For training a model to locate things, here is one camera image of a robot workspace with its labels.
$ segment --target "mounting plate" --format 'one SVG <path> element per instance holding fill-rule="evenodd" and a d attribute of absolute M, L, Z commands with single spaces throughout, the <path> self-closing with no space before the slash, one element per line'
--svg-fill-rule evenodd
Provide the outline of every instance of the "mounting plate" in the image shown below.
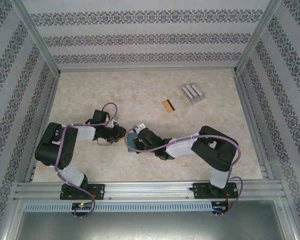
<path fill-rule="evenodd" d="M 104 184 L 88 184 L 88 192 L 93 194 L 95 200 L 103 200 L 105 196 L 105 185 Z M 60 193 L 61 200 L 91 200 L 91 197 L 86 194 L 83 198 L 78 198 L 77 196 L 72 196 L 69 192 L 67 186 L 62 185 L 61 193 Z"/>
<path fill-rule="evenodd" d="M 236 199 L 238 197 L 237 184 L 234 182 L 227 182 L 223 190 L 220 189 L 218 195 L 212 194 L 209 182 L 193 183 L 194 199 L 225 199 L 226 193 L 229 194 L 229 199 Z"/>

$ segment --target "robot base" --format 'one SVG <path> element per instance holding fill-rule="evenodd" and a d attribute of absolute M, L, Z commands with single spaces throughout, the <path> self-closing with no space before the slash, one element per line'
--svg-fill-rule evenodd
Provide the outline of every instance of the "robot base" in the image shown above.
<path fill-rule="evenodd" d="M 84 179 L 80 187 L 91 193 L 95 200 L 104 199 L 104 184 L 89 184 L 87 177 L 84 175 Z M 91 200 L 91 196 L 73 186 L 63 184 L 60 193 L 60 200 Z"/>
<path fill-rule="evenodd" d="M 229 199 L 238 197 L 237 184 L 234 182 L 227 182 L 223 189 L 212 186 L 209 182 L 198 182 L 192 186 L 190 190 L 193 191 L 194 199 L 226 199 L 227 193 Z"/>

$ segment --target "robotic arm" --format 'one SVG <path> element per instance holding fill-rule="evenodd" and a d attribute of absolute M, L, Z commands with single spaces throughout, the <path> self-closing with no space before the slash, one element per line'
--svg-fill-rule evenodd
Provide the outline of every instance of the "robotic arm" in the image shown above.
<path fill-rule="evenodd" d="M 109 118 L 108 112 L 95 110 L 92 119 L 89 119 L 86 124 L 102 124 L 107 122 L 107 119 Z M 113 121 L 109 122 L 107 125 L 74 125 L 67 128 L 57 169 L 58 174 L 65 179 L 62 190 L 67 190 L 67 194 L 69 193 L 68 195 L 71 199 L 88 199 L 89 196 L 68 183 L 88 192 L 89 186 L 91 185 L 88 184 L 87 177 L 80 172 L 72 162 L 76 142 L 94 141 L 99 138 L 105 139 L 109 144 L 117 142 L 127 135 L 126 129 L 119 126 L 117 121 L 118 119 L 114 118 Z M 55 167 L 60 149 L 60 140 L 64 129 L 65 127 L 58 123 L 51 122 L 48 125 L 35 150 L 35 158 L 38 161 L 51 168 Z M 137 153 L 139 153 L 138 151 L 152 152 L 162 160 L 172 160 L 184 155 L 197 154 L 213 168 L 209 183 L 209 192 L 215 197 L 224 195 L 223 190 L 228 182 L 231 164 L 237 151 L 237 147 L 233 145 L 233 143 L 236 145 L 238 145 L 238 143 L 234 139 L 209 126 L 203 126 L 199 132 L 187 137 L 187 140 L 182 141 L 181 138 L 162 139 L 149 130 L 143 123 L 137 124 L 133 130 L 137 133 L 137 137 L 132 140 L 133 144 L 132 146 L 129 146 L 129 148 L 134 148 Z M 214 135 L 221 139 L 213 137 L 197 138 L 199 135 Z"/>
<path fill-rule="evenodd" d="M 234 139 L 209 126 L 203 126 L 199 132 L 186 137 L 189 140 L 180 142 L 178 142 L 180 138 L 161 139 L 143 123 L 137 124 L 134 131 L 137 133 L 137 138 L 132 140 L 135 149 L 141 151 L 149 150 L 149 152 L 151 152 L 151 149 L 171 144 L 167 147 L 152 151 L 155 156 L 161 160 L 171 160 L 184 155 L 197 154 L 213 168 L 210 179 L 212 190 L 213 187 L 218 189 L 225 188 L 237 148 L 232 143 L 223 139 L 193 137 L 199 135 L 215 135 L 227 138 L 238 145 Z"/>
<path fill-rule="evenodd" d="M 102 124 L 106 122 L 107 119 L 110 119 L 108 112 L 95 110 L 92 119 L 89 119 L 86 123 Z M 105 139 L 109 144 L 117 142 L 126 134 L 126 130 L 119 126 L 117 121 L 118 118 L 115 118 L 107 125 L 71 126 L 67 128 L 57 166 L 58 173 L 66 180 L 66 183 L 69 182 L 86 191 L 89 190 L 87 176 L 80 172 L 72 162 L 75 144 L 79 141 L 94 141 L 100 138 Z M 65 126 L 61 124 L 54 122 L 49 123 L 35 149 L 34 156 L 36 160 L 51 168 L 55 167 L 64 129 Z M 67 184 L 62 186 L 62 190 L 67 192 L 66 195 L 71 196 L 72 199 L 89 198 L 86 193 Z"/>

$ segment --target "wall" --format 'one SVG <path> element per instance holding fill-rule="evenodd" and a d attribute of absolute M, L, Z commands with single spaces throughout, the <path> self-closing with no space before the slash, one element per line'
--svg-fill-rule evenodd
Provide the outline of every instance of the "wall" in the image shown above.
<path fill-rule="evenodd" d="M 17 12 L 0 0 L 0 225 L 25 179 L 54 81 Z"/>
<path fill-rule="evenodd" d="M 61 70 L 235 67 L 269 0 L 25 0 Z"/>
<path fill-rule="evenodd" d="M 300 0 L 280 3 L 241 77 L 300 231 Z"/>

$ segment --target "cable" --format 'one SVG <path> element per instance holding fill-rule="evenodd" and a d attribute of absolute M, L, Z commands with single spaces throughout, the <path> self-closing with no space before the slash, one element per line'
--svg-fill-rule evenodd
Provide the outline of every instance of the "cable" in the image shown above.
<path fill-rule="evenodd" d="M 96 139 L 96 143 L 97 143 L 99 146 L 110 146 L 110 145 L 112 145 L 114 142 L 111 142 L 111 143 L 109 143 L 109 144 L 100 144 L 100 143 L 98 142 L 98 139 Z"/>
<path fill-rule="evenodd" d="M 95 209 L 96 207 L 96 199 L 95 197 L 90 193 L 88 192 L 87 190 L 79 187 L 79 186 L 76 186 L 74 185 L 73 183 L 71 182 L 68 182 L 60 173 L 59 173 L 59 169 L 58 169 L 58 165 L 59 165 L 59 161 L 60 161 L 60 157 L 61 157 L 61 152 L 62 152 L 62 147 L 64 145 L 64 141 L 65 141 L 65 135 L 66 135 L 66 131 L 69 127 L 79 127 L 79 126 L 87 126 L 87 127 L 96 127 L 96 126 L 103 126 L 103 125 L 106 125 L 108 123 L 110 123 L 113 119 L 115 119 L 115 117 L 117 116 L 117 113 L 118 113 L 118 107 L 115 103 L 113 102 L 108 102 L 107 104 L 105 104 L 102 108 L 102 111 L 105 109 L 106 106 L 108 105 L 114 105 L 115 107 L 115 113 L 114 113 L 114 116 L 112 118 L 110 118 L 108 121 L 105 121 L 103 123 L 98 123 L 98 124 L 85 124 L 85 123 L 76 123 L 76 124 L 69 124 L 67 126 L 64 127 L 63 131 L 62 131 L 62 136 L 61 136 L 61 140 L 60 140 L 60 145 L 59 145 L 59 151 L 58 151 L 58 155 L 56 157 L 56 161 L 55 161 L 55 165 L 54 165 L 54 171 L 55 173 L 58 175 L 58 177 L 65 182 L 65 184 L 71 186 L 71 187 L 74 187 L 82 192 L 84 192 L 85 194 L 88 194 L 91 199 L 92 199 L 92 203 L 93 203 L 93 206 L 91 207 L 91 210 L 89 212 L 87 212 L 85 215 L 83 216 L 80 216 L 80 219 L 83 219 L 83 218 L 86 218 L 88 217 Z M 76 211 L 77 209 L 74 210 L 73 212 L 73 215 L 75 218 L 79 217 L 76 215 Z"/>
<path fill-rule="evenodd" d="M 239 201 L 239 198 L 240 198 L 240 196 L 241 196 L 242 190 L 243 190 L 243 188 L 244 188 L 244 181 L 242 180 L 241 177 L 239 177 L 239 176 L 232 176 L 232 177 L 229 177 L 229 179 L 239 179 L 239 180 L 240 180 L 241 187 L 240 187 L 240 191 L 239 191 L 239 193 L 238 193 L 238 197 L 235 199 L 233 205 L 231 206 L 231 208 L 230 208 L 228 211 L 226 211 L 225 213 L 223 213 L 223 212 L 218 211 L 218 210 L 215 210 L 215 209 L 213 210 L 214 212 L 217 212 L 217 213 L 221 214 L 222 217 L 223 217 L 224 215 L 227 215 L 229 212 L 231 212 L 231 211 L 234 209 L 235 205 L 236 205 L 237 202 Z"/>
<path fill-rule="evenodd" d="M 225 207 L 229 207 L 229 193 L 226 191 L 225 192 L 225 196 L 226 196 L 226 206 Z"/>
<path fill-rule="evenodd" d="M 166 148 L 168 146 L 171 146 L 173 144 L 176 144 L 176 143 L 179 143 L 179 142 L 184 142 L 184 141 L 188 141 L 188 140 L 192 140 L 192 139 L 201 139 L 201 138 L 214 138 L 214 139 L 221 139 L 221 140 L 225 140 L 229 143 L 231 143 L 233 146 L 236 147 L 237 151 L 238 151 L 238 156 L 236 157 L 236 159 L 234 160 L 234 162 L 230 165 L 230 169 L 229 169 L 229 173 L 228 173 L 228 178 L 230 177 L 231 175 L 231 172 L 232 172 L 232 168 L 233 166 L 239 161 L 240 157 L 241 157 L 241 149 L 240 147 L 238 146 L 238 144 L 236 144 L 234 141 L 232 141 L 231 139 L 227 138 L 227 137 L 224 137 L 224 136 L 218 136 L 218 135 L 197 135 L 197 136 L 188 136 L 188 137 L 184 137 L 184 138 L 179 138 L 179 139 L 176 139 L 175 141 L 172 141 L 172 142 L 169 142 L 165 145 L 162 145 L 162 146 L 158 146 L 158 147 L 155 147 L 155 148 L 152 148 L 152 149 L 149 149 L 149 150 L 138 150 L 138 149 L 135 149 L 131 146 L 128 145 L 128 141 L 127 141 L 127 136 L 128 134 L 133 130 L 135 129 L 135 127 L 132 127 L 130 128 L 128 131 L 126 131 L 125 135 L 124 135 L 124 143 L 125 145 L 128 147 L 128 149 L 131 149 L 135 152 L 138 152 L 138 153 L 151 153 L 151 152 L 154 152 L 156 150 L 159 150 L 159 149 L 163 149 L 163 148 Z"/>

